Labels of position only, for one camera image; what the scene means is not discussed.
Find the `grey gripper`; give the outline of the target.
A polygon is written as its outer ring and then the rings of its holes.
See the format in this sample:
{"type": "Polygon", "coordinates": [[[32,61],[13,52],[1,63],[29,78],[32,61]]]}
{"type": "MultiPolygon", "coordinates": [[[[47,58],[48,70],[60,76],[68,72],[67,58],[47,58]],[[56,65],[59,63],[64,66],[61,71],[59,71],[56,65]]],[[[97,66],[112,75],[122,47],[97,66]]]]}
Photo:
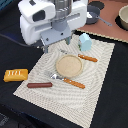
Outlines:
{"type": "Polygon", "coordinates": [[[88,0],[21,0],[20,28],[29,46],[48,46],[61,40],[70,43],[74,30],[87,19],[88,0]]]}

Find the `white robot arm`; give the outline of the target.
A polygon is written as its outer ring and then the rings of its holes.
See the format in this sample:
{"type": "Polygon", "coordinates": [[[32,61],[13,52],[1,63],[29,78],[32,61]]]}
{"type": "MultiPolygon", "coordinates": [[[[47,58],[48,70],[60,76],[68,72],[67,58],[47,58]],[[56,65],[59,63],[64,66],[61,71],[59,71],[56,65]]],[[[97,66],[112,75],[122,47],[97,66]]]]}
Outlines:
{"type": "Polygon", "coordinates": [[[61,40],[70,44],[73,31],[87,19],[88,0],[21,0],[20,28],[25,43],[48,46],[61,40]]]}

